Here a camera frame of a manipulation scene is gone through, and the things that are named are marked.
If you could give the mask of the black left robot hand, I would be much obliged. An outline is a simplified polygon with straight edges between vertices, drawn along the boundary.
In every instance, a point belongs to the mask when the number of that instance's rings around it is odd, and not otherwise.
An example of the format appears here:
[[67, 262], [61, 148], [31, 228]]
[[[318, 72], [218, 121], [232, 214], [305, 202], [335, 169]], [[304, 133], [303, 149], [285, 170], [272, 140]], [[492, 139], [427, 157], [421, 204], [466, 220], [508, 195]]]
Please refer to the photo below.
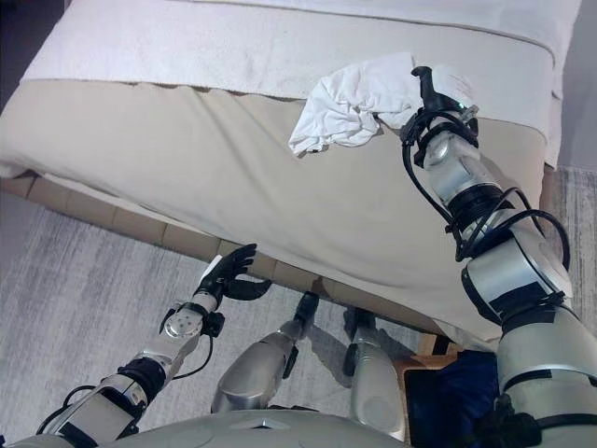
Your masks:
[[194, 295], [207, 294], [218, 304], [224, 297], [236, 301], [254, 301], [267, 293], [272, 281], [259, 282], [240, 279], [248, 273], [257, 254], [257, 244], [252, 243], [236, 248], [221, 258], [215, 266], [201, 279]]

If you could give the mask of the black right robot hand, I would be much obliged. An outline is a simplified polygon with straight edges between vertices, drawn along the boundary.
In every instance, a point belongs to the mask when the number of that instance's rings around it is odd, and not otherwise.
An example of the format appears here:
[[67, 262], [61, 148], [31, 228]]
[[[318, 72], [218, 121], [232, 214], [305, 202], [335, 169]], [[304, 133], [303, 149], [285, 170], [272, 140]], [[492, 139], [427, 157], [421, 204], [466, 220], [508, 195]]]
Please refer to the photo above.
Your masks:
[[472, 87], [466, 77], [454, 68], [446, 64], [435, 68], [419, 65], [411, 74], [419, 80], [424, 112], [452, 113], [464, 122], [477, 115], [479, 108], [475, 104]]

